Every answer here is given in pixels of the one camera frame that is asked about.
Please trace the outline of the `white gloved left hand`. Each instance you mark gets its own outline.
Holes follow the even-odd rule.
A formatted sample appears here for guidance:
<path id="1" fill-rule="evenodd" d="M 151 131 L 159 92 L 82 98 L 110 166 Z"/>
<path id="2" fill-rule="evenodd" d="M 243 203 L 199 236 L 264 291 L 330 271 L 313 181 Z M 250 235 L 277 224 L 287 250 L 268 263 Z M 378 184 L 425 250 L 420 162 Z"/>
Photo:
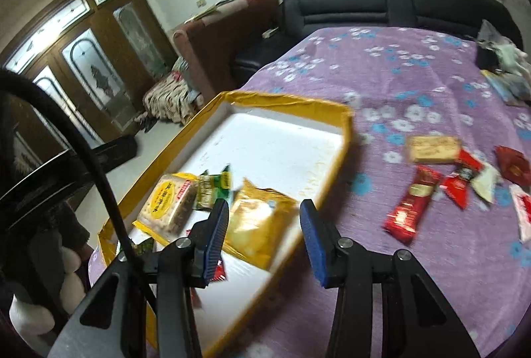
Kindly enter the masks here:
<path id="1" fill-rule="evenodd" d="M 62 246 L 50 255 L 50 264 L 29 270 L 22 279 L 9 283 L 14 291 L 9 309 L 14 330 L 41 356 L 49 352 L 86 297 L 86 287 L 78 275 L 82 267 L 78 252 Z"/>

